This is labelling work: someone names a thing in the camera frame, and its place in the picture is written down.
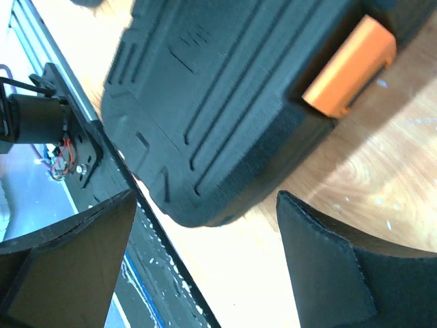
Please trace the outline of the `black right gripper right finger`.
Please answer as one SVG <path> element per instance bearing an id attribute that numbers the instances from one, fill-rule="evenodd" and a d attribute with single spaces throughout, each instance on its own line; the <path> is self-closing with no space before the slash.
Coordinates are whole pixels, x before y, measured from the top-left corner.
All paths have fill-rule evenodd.
<path id="1" fill-rule="evenodd" d="M 277 195 L 302 327 L 435 327 L 436 254 L 392 243 Z"/>

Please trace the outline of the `black plastic tool case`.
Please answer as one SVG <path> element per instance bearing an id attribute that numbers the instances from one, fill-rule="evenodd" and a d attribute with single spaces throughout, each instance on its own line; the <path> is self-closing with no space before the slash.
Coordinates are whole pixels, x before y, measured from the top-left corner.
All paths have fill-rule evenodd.
<path id="1" fill-rule="evenodd" d="M 136 1 L 102 98 L 105 133 L 159 209 L 221 226 L 334 129 L 303 96 L 375 23 L 398 49 L 435 1 Z"/>

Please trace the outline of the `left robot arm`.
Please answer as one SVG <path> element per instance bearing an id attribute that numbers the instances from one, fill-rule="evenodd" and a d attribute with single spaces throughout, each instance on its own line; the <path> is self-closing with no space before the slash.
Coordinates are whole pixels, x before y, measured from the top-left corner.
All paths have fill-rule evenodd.
<path id="1" fill-rule="evenodd" d="M 32 84 L 1 77 L 1 154 L 14 144 L 55 144 L 68 131 L 72 109 L 48 80 L 31 74 Z"/>

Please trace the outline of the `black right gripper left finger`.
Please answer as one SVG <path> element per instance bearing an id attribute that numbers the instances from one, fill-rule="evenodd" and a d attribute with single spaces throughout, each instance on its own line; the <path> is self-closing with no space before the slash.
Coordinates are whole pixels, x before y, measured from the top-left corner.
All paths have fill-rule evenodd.
<path id="1" fill-rule="evenodd" d="M 135 212 L 127 189 L 1 242 L 1 326 L 103 327 Z"/>

